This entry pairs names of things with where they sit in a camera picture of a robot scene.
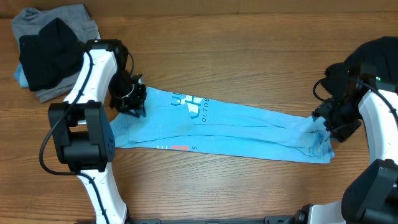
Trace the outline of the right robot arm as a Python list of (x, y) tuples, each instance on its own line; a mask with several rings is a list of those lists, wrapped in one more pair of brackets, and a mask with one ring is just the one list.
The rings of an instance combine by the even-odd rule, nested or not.
[(346, 72), (335, 65), (317, 82), (330, 98), (314, 110), (339, 142), (363, 125), (369, 166), (337, 202), (303, 206), (274, 223), (397, 223), (397, 80), (361, 63)]

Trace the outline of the light blue printed t-shirt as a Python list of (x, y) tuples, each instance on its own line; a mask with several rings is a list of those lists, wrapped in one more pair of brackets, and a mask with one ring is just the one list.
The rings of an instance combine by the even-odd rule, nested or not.
[(111, 122), (119, 148), (157, 148), (327, 164), (334, 156), (323, 118), (147, 89), (146, 116)]

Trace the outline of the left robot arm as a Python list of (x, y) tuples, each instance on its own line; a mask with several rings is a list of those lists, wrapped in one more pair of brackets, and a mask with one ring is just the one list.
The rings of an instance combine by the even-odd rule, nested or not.
[(50, 131), (43, 145), (53, 139), (58, 160), (69, 168), (64, 176), (82, 182), (95, 211), (95, 223), (132, 223), (113, 174), (116, 140), (104, 109), (136, 118), (146, 111), (146, 86), (140, 74), (127, 70), (133, 56), (118, 39), (89, 40), (83, 66), (72, 91), (61, 103), (49, 106)]

